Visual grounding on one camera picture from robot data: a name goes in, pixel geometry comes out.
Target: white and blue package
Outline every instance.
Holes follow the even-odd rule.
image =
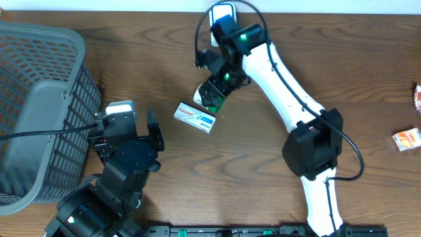
[[[181,102],[174,118],[188,123],[202,131],[209,133],[215,123],[216,117],[193,108],[192,106]]]

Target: wooden surface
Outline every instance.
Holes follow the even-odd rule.
[[[173,225],[270,225],[305,222],[299,178],[282,158],[287,138],[275,108],[256,84],[229,96],[210,134],[172,117],[209,76],[193,66],[197,13],[5,12],[2,19],[71,28],[84,38],[86,62],[103,101],[131,99],[146,133],[153,110],[166,149],[162,168],[145,188],[136,219]],[[356,182],[338,182],[345,221],[384,224],[390,236],[421,233],[421,149],[398,152],[391,135],[417,126],[412,93],[421,83],[421,16],[266,14],[281,58],[304,89],[327,109],[336,107],[344,131],[366,162]],[[242,26],[258,22],[240,14]],[[207,22],[200,35],[210,47]],[[344,143],[338,175],[359,163]],[[85,175],[101,172],[91,152]],[[43,236],[55,203],[0,217],[0,235]]]

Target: orange package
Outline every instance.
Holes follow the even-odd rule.
[[[414,104],[415,108],[418,111],[418,114],[421,116],[421,86],[416,85],[414,92]]]
[[[417,128],[398,132],[392,136],[399,151],[405,151],[421,146],[421,133]]]

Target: white backdrop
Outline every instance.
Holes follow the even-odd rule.
[[[421,0],[249,0],[267,13],[421,14]],[[5,10],[201,12],[212,0],[0,0]],[[236,3],[240,12],[250,11]]]

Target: basket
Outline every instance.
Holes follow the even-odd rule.
[[[0,135],[94,123],[101,95],[76,32],[0,21]],[[0,142],[0,215],[59,201],[81,178],[87,133]]]

